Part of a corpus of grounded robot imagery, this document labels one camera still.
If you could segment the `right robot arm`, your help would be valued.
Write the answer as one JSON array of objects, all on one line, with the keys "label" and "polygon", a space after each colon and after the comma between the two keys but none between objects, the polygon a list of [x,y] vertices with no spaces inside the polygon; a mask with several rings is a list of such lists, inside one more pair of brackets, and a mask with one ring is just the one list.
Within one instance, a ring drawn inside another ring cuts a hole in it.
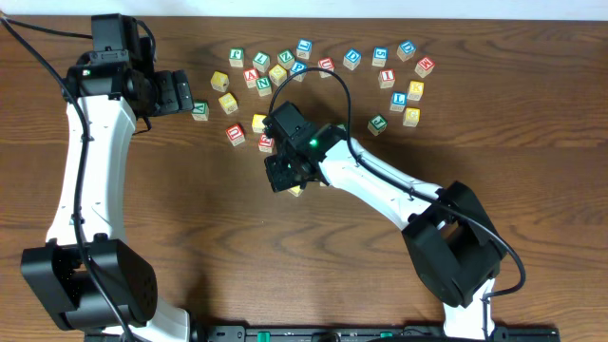
[{"label": "right robot arm", "polygon": [[263,124],[276,144],[264,161],[274,191],[321,182],[358,197],[400,230],[416,274],[444,305],[445,335],[493,335],[489,295],[506,250],[470,188],[417,180],[373,156],[347,129],[306,121],[289,102]]}]

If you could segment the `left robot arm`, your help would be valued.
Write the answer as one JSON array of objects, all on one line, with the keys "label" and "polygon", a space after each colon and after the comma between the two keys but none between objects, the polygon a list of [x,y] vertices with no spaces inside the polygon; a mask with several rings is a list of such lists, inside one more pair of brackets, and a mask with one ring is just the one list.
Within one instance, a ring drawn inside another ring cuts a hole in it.
[{"label": "left robot arm", "polygon": [[59,79],[69,128],[62,193],[45,244],[22,254],[22,275],[55,325],[88,341],[201,341],[193,316],[160,298],[124,228],[137,123],[191,111],[186,74],[154,68],[154,36],[134,17],[95,15],[90,38],[92,50]]}]

